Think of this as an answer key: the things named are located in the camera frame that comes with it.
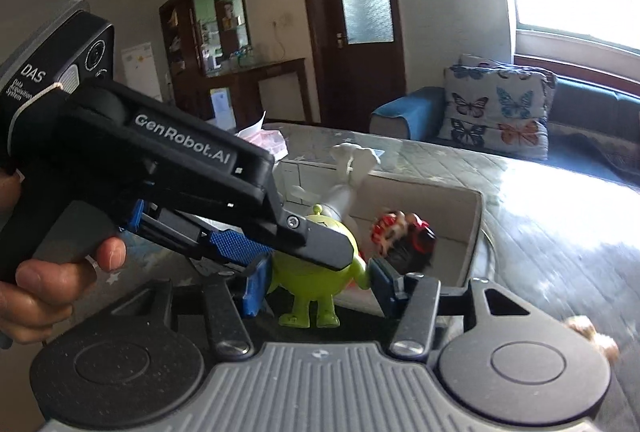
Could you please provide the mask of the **person's left hand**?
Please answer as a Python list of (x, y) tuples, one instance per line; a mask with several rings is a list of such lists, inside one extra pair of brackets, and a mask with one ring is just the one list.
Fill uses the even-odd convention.
[(74, 303), (96, 282), (95, 267), (111, 273), (126, 262), (126, 245), (116, 236), (102, 241), (92, 261), (29, 259), (59, 214), (53, 207), (38, 215), (37, 194), (17, 173), (2, 172), (1, 210), (11, 216), (1, 231), (1, 334), (19, 344), (46, 340), (73, 314)]

